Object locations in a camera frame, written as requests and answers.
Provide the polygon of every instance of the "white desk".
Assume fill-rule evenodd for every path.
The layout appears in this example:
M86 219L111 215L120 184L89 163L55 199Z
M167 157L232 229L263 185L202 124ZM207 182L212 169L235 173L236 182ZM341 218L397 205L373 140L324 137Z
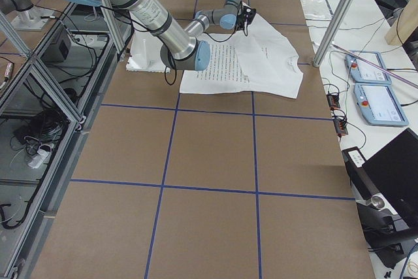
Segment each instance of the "white desk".
M328 0L330 7L333 12L335 12L339 0ZM335 37L335 44L348 49L348 50L371 50L384 52L390 49L395 48L396 46L389 46L386 44L384 36L389 30L390 26L385 21L379 21L378 23L364 27L360 30L343 30L349 29L352 27L362 27L367 24L371 24L380 19L383 19L383 15L379 10L378 6L375 4L374 0L354 0L351 5L348 13L346 14L343 23L340 26L340 29ZM315 25L318 27L328 26L329 22L326 21L313 21L307 20L308 25ZM310 36L313 42L320 43L321 39L325 33L325 28L316 28L310 27ZM387 52L382 54L383 60L388 68L413 68L409 57L403 50L399 48L393 50L392 52ZM334 73L342 78L348 78L348 71L346 69L345 55L340 53L331 54L331 62L334 68ZM324 62L320 66L321 76L330 80L332 84L335 84L339 87L340 90L346 89L346 83L334 76L331 72L329 54L327 54ZM403 73L396 71L396 74L411 80L414 83L418 83L418 74L417 73ZM398 81L397 79L392 79L392 87L396 96L398 97L399 102L410 103L418 99L418 90L413 89ZM340 95L340 104L342 110L347 113L348 122L356 125L366 133L367 141L364 148L361 150L366 158L370 158L377 151L379 151L383 146L385 146L390 140L395 138L399 133L401 133L405 128L400 127L376 127L368 125L361 116L361 113L356 105L355 98L353 95L353 81L349 78L349 83L351 87L349 88L348 93L343 93ZM410 105L408 107L403 107L406 116L410 124L410 127L414 132L418 133L418 104ZM356 130L352 126L348 126L347 130L349 135L342 137L340 147L341 149L353 147L353 146L362 146L364 142L364 137L360 131ZM387 271L392 271L391 278L399 278L400 270L403 266L404 261L398 263L395 267L395 270L387 269L379 258L375 254L370 254L370 259L374 265L374 270L376 278L383 278L384 274ZM418 262L418 254L413 254L412 261Z

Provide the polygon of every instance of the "white plug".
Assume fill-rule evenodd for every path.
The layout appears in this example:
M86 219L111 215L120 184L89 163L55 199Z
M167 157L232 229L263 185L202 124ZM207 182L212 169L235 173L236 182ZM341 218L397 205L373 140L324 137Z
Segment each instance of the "white plug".
M27 165L32 169L38 169L45 161L46 158L51 154L52 146L43 144L39 146L37 154L34 155Z

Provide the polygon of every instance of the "metal pole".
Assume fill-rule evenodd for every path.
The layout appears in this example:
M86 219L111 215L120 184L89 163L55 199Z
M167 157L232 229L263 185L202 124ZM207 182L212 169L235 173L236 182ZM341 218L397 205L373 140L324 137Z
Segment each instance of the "metal pole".
M407 84L407 85L409 85L409 86L412 86L413 88L417 88L417 89L418 89L418 85L417 85L417 84L415 84L415 83L413 83L413 82L411 82L411 81L408 81L408 80L406 80L405 78L402 78L401 76L398 76L397 74L394 74L394 73L392 73L392 72L390 72L390 71L388 71L388 70L386 70L386 69L384 69L384 68L380 67L379 65L375 65L374 63L372 63L372 62L368 61L367 59L364 59L364 58L360 57L360 56L359 56L359 55L357 55L357 54L354 54L353 52L350 52L349 50L346 50L346 49L344 49L344 48L342 48L342 47L339 47L338 45L335 45L335 44L332 44L332 45L333 45L333 47L335 47L335 48L337 48L337 49L341 50L342 52L346 53L347 55L351 55L351 56L353 56L354 58L356 58L356 59L358 59L358 60L361 60L361 61L363 61L363 62L365 62L365 63L367 63L367 64L369 64L369 65L371 65L371 66L373 66L373 67L375 67L375 68L377 68L377 69L379 69L380 71L382 71L382 72L384 72L384 73L386 73L386 74L390 75L391 77L393 77L393 78L397 78L399 81L402 81L403 83L405 83L405 84Z
M110 0L102 0L102 4L105 7L112 8L112 3L110 2ZM112 36L112 39L115 43L116 50L122 56L123 55L122 50L125 44L123 43L122 34L120 33L120 29L118 28L118 25L116 23L114 13L106 9L103 9L102 12L103 12L103 17L104 17L104 20L106 21L107 27L109 28L110 36Z
M21 55L29 58L32 51L26 46L25 42L17 34L12 24L6 19L6 16L0 11L0 30L4 32L6 37L12 42Z
M327 31L325 32L324 37L321 41L321 44L319 45L318 51L313 59L314 67L319 67L321 62L324 60L325 54L327 53L327 50L332 40L334 39L335 34L337 33L338 28L340 27L342 20L344 19L344 16L346 15L352 1L353 0L340 0L340 2L338 3L334 17L332 18L327 28Z

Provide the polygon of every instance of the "control panel screen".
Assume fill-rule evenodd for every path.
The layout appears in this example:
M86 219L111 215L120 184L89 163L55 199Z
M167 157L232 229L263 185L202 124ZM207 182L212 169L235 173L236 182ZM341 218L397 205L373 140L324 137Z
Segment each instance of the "control panel screen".
M370 61L376 65L381 66L381 63L378 59L378 55L371 54L371 53L362 53L360 57L364 58L367 61ZM365 63L363 60L356 60L357 65L359 65L360 75L363 79L366 80L377 80L377 81L385 81L384 73L376 67Z
M386 86L363 86L373 116L379 121L403 121Z

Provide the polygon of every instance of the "desk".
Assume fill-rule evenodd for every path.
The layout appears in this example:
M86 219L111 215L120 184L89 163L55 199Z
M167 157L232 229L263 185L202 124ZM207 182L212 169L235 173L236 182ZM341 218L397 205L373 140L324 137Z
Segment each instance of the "desk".
M181 24L223 2L160 1ZM300 54L300 97L119 64L32 279L374 277L300 2L245 1Z
M331 9L335 11L339 0L329 0ZM376 22L383 18L381 11L378 9L378 6L374 0L354 0L351 8L347 12L342 25L340 26L341 30L338 31L335 43L343 48L348 50L362 50L364 45L372 38L374 32L377 30L376 34L373 36L373 39L370 43L367 44L365 50L384 52L396 48L395 46L389 46L386 44L384 36L389 30L389 25L386 21L380 21L374 25L365 27L361 30L342 30L349 29L352 27L362 27L364 25ZM314 26L327 26L328 22L320 21L307 21L308 25ZM320 42L325 29L319 29L315 27L310 27L310 35L313 41ZM383 60L388 68L413 68L409 57L406 55L403 49L399 48L393 50L392 52L387 52L382 54ZM347 69L344 63L345 56L343 54L332 53L331 61L334 68L334 73L342 78L347 78ZM321 75L322 77L329 79L333 84L336 84L341 90L346 89L346 84L336 78L331 72L331 66L329 63L328 56L325 58L324 62L321 64ZM411 80L412 82L418 82L417 73L399 73L403 77ZM346 96L342 94L340 104L342 104L342 109L347 112L348 121L362 129L367 136L367 142L364 148L362 148L362 153L368 159L373 156L377 151L379 151L383 146L395 138L399 133L401 133L404 128L398 127L373 127L367 125L363 120L361 113L356 105L355 98L353 96L353 81L350 78L349 83L351 88L349 93ZM401 83L400 81L393 79L392 87L400 103L410 103L417 99L418 92L417 90ZM412 105L408 107L403 107L406 116L410 122L410 127L416 133L418 133L418 110L417 105ZM341 149L350 148L353 146L360 147L363 143L364 137L361 133L352 126L348 126L349 135L342 138L340 147ZM376 276L384 275L386 271L391 269L386 269L381 261L376 257L376 255L371 254L371 258L374 264ZM395 278L399 277L400 269L402 268L403 262L400 262L392 273L392 276Z

